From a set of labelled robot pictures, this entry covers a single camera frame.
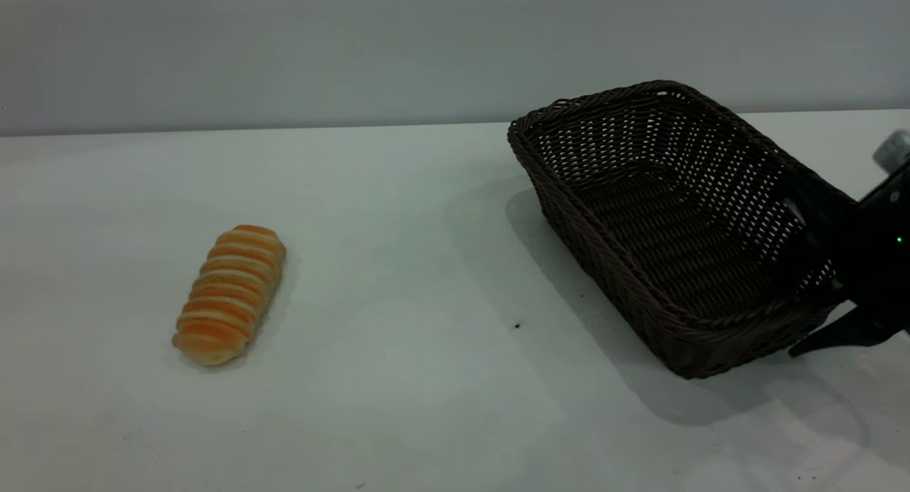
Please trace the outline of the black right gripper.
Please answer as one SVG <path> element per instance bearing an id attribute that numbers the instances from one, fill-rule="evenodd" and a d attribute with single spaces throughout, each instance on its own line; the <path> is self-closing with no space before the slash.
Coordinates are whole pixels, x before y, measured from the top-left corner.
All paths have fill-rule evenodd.
<path id="1" fill-rule="evenodd" d="M 856 203 L 812 171 L 787 171 L 776 198 L 801 227 L 783 244 L 776 291 L 796 288 L 829 262 L 835 288 L 855 308 L 790 348 L 797 357 L 846 346 L 872 347 L 909 326 L 908 164 Z"/>

